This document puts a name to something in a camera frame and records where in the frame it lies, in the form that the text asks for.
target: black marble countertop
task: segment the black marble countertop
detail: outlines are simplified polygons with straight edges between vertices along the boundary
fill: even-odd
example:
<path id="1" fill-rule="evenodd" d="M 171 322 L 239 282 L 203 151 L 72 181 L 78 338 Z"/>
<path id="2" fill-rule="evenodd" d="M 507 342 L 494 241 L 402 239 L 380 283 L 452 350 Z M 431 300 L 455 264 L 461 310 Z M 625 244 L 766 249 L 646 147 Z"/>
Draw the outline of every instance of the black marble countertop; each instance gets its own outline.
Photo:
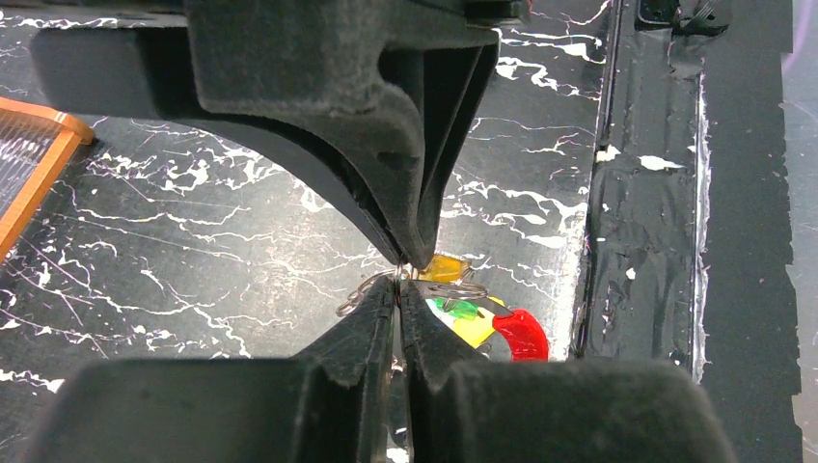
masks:
<path id="1" fill-rule="evenodd" d="M 440 251 L 534 313 L 565 359 L 585 251 L 610 0 L 536 2 L 503 30 L 497 73 L 447 189 Z M 45 103 L 37 28 L 114 19 L 0 11 L 0 95 Z M 82 152 L 0 267 L 0 460 L 64 379 L 114 357 L 287 356 L 387 268 L 307 185 L 255 152 L 180 125 L 84 117 Z"/>

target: keychain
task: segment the keychain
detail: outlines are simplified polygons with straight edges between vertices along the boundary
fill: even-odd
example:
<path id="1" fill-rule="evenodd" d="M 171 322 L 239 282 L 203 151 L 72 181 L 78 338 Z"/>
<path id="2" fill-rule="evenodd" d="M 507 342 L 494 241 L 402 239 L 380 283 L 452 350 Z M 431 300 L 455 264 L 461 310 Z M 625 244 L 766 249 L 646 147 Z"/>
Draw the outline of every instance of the keychain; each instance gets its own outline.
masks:
<path id="1" fill-rule="evenodd" d="M 424 270 L 399 265 L 395 271 L 380 272 L 350 292 L 336 314 L 354 311 L 375 281 L 390 274 L 396 284 L 412 280 L 429 309 L 472 347 L 497 332 L 508 343 L 512 361 L 548 360 L 548 339 L 536 318 L 524 309 L 508 309 L 484 286 L 471 283 L 475 270 L 465 259 L 436 254 Z"/>

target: torn edge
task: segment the torn edge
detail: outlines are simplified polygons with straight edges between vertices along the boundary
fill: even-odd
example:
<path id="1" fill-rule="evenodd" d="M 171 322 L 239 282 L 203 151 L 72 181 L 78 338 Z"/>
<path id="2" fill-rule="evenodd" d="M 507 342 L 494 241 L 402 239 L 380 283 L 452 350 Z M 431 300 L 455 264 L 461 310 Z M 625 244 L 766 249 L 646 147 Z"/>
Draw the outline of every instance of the torn edge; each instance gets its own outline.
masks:
<path id="1" fill-rule="evenodd" d="M 695 136 L 695 269 L 693 303 L 693 362 L 692 374 L 696 383 L 701 382 L 707 358 L 704 355 L 704 306 L 707 299 L 708 267 L 702 255 L 707 252 L 707 221 L 710 220 L 710 148 L 707 138 L 710 121 L 707 120 L 707 102 L 704 99 L 704 72 L 698 79 L 698 102 L 696 103 L 697 131 Z"/>

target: orange wooden frame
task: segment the orange wooden frame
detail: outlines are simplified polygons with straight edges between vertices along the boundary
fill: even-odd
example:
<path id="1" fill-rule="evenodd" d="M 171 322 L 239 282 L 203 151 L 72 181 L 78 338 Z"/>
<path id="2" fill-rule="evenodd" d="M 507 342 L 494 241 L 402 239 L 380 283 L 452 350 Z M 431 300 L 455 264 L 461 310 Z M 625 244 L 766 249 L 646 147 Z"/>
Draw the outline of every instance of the orange wooden frame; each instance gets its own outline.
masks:
<path id="1" fill-rule="evenodd" d="M 89 145 L 94 131 L 70 114 L 37 104 L 23 103 L 0 97 L 0 114 L 16 113 L 20 118 L 30 119 L 34 126 L 43 130 L 59 126 L 57 138 L 17 193 L 8 210 L 0 217 L 0 263 L 25 230 L 51 185 L 57 180 L 80 144 Z"/>

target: green object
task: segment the green object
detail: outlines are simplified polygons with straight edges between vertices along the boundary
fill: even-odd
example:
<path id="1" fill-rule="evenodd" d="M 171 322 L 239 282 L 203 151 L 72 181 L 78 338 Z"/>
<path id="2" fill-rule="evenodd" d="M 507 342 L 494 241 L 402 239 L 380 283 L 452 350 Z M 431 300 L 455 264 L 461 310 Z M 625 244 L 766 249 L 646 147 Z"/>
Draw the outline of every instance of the green object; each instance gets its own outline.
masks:
<path id="1" fill-rule="evenodd" d="M 443 305 L 446 304 L 446 299 L 438 297 L 434 299 L 434 303 L 435 307 L 437 307 L 437 310 L 442 312 Z M 478 308 L 471 302 L 457 301 L 456 303 L 454 303 L 454 307 L 451 308 L 451 310 L 449 310 L 446 313 L 455 318 L 461 318 L 464 320 L 472 321 L 475 318 L 477 318 Z"/>

